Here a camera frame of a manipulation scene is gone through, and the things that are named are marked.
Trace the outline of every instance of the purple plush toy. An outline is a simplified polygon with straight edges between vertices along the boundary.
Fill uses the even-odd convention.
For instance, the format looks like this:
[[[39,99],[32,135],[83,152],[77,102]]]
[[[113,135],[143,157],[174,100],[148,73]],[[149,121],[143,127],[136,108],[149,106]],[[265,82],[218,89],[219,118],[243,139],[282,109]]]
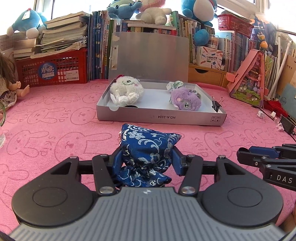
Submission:
[[[197,111],[202,105],[200,94],[186,87],[173,89],[170,96],[172,104],[179,110]]]

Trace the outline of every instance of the blue floral sachet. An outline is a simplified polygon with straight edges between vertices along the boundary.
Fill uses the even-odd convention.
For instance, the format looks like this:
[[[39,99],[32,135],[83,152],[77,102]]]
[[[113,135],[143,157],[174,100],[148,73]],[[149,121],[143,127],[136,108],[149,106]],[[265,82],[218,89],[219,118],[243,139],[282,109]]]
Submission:
[[[122,167],[117,180],[132,187],[161,187],[171,182],[162,174],[172,163],[173,146],[181,139],[175,133],[162,133],[124,124],[121,129]]]

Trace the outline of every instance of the metal screw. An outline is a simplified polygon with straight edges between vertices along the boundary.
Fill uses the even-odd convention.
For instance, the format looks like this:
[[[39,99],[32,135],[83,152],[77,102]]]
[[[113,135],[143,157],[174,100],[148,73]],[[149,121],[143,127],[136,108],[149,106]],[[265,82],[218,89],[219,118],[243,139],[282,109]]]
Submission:
[[[181,192],[184,194],[193,194],[196,192],[194,187],[186,186],[181,189]]]
[[[99,191],[101,194],[111,194],[114,192],[114,188],[109,187],[109,186],[105,186],[105,187],[101,187]]]

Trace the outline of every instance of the blue plush toy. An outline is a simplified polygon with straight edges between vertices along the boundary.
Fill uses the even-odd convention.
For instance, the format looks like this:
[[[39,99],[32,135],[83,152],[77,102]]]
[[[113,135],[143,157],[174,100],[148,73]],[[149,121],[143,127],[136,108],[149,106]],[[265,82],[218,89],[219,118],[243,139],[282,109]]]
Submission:
[[[46,29],[46,18],[32,9],[24,11],[7,29],[7,35],[11,37],[15,31],[25,32],[28,39],[34,39]]]
[[[212,27],[210,23],[215,17],[217,9],[216,0],[181,0],[181,9],[184,16],[197,20]],[[194,35],[197,46],[204,46],[209,42],[209,33],[201,29]]]
[[[129,20],[134,13],[139,13],[142,2],[132,0],[116,0],[107,7],[109,17],[113,19]]]

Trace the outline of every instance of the doll dress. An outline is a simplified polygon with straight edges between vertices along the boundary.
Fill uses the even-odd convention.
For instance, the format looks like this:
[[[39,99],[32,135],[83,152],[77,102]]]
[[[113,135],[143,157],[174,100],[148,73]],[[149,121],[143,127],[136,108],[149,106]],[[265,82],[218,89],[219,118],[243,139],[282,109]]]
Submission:
[[[16,91],[10,91],[6,87],[6,82],[3,78],[0,77],[0,102],[3,103],[5,109],[14,104],[17,101],[17,93]]]

